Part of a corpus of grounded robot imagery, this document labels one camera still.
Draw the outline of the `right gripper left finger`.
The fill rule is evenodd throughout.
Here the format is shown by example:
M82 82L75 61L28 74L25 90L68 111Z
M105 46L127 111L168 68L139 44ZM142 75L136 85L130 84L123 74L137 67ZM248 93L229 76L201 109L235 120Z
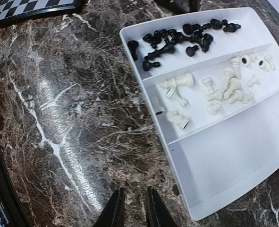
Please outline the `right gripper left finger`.
M123 227L125 210L125 188L115 190L99 216L100 227Z

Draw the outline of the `white divided plastic tray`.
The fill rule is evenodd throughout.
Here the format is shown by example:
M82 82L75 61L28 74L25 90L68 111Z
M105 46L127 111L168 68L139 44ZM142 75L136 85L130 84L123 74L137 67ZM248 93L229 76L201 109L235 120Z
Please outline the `white divided plastic tray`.
M156 19L119 35L192 220L279 168L279 46L252 8Z

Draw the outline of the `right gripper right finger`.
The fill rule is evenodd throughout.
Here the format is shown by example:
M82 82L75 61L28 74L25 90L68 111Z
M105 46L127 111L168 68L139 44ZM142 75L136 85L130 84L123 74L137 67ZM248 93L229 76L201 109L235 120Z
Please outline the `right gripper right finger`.
M146 226L177 227L159 193L151 186L147 187Z

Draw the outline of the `black and grey chessboard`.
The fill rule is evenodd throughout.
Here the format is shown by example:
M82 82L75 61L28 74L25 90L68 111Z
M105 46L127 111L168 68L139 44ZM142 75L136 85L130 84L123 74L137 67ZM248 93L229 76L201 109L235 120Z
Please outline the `black and grey chessboard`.
M2 0L0 23L43 13L75 10L82 3L82 0Z

